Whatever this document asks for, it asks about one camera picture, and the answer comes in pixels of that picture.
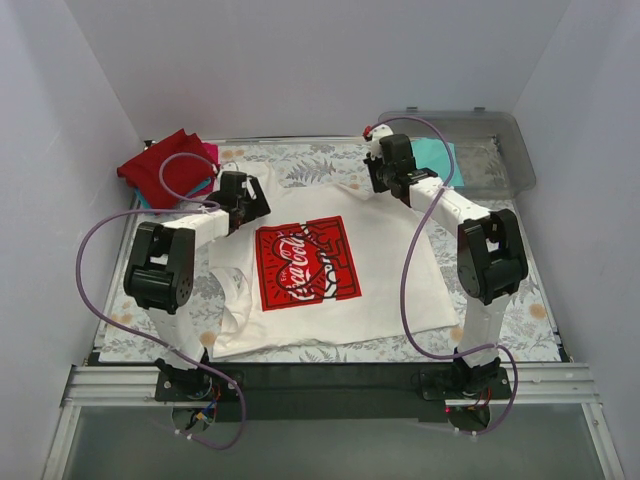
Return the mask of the white Coca-Cola t-shirt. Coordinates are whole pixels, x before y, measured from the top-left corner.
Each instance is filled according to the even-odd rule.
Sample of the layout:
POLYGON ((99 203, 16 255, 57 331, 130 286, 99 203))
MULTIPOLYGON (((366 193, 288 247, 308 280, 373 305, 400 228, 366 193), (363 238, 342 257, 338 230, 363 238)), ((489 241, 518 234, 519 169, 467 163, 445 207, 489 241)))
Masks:
POLYGON ((400 201, 335 183, 286 188, 264 162, 236 168, 258 178, 271 213, 210 247, 225 295, 215 357, 458 323, 420 218, 400 201))

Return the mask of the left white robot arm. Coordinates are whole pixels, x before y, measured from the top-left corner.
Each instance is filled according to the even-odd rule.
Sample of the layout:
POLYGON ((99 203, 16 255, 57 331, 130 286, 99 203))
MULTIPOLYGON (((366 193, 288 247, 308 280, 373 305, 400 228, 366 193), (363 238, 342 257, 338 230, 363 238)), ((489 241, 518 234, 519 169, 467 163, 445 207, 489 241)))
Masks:
POLYGON ((257 177, 224 172, 219 189, 199 213, 163 223, 143 222, 136 230, 123 287, 146 311, 168 353, 155 361, 170 384, 193 400, 213 386, 206 348, 188 318, 185 305, 194 287, 196 251, 242 225, 264 217, 270 207, 257 177))

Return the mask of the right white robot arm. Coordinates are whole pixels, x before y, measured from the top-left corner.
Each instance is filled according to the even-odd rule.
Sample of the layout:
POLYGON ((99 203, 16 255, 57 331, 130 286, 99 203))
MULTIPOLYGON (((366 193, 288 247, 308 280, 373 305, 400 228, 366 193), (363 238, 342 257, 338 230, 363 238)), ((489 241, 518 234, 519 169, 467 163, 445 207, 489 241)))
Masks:
POLYGON ((485 392, 499 376, 498 344, 507 305, 529 273, 515 213, 491 211, 418 167, 409 137, 369 127, 364 163, 377 193, 390 193, 424 220, 435 220, 457 242, 456 271, 466 298, 464 330, 444 383, 464 397, 485 392))

